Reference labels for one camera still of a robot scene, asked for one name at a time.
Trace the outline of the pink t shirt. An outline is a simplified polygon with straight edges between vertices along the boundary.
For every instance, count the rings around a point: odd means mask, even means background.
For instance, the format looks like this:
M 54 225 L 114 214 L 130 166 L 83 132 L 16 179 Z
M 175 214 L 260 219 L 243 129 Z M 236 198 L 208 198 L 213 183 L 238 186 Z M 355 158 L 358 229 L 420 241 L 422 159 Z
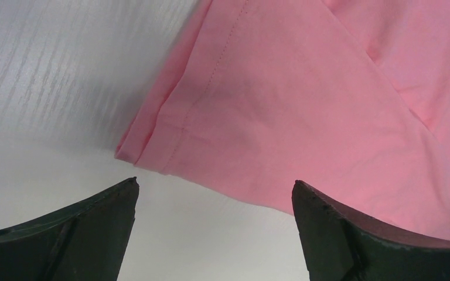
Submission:
M 199 1 L 115 156 L 450 240 L 450 1 Z

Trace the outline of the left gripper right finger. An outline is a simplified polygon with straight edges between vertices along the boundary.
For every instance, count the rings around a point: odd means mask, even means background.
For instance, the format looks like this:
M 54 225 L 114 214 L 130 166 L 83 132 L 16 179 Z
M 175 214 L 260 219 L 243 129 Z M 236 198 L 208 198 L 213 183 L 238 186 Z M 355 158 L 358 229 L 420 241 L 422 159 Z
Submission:
M 292 206 L 310 280 L 450 280 L 450 241 L 382 222 L 303 181 Z

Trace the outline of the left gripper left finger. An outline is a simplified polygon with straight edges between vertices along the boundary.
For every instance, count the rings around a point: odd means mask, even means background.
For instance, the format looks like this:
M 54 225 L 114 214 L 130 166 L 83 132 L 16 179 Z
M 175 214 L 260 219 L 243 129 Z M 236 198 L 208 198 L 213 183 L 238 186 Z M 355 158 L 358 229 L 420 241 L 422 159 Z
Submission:
M 0 229 L 0 280 L 117 280 L 138 196 L 139 185 L 129 178 Z

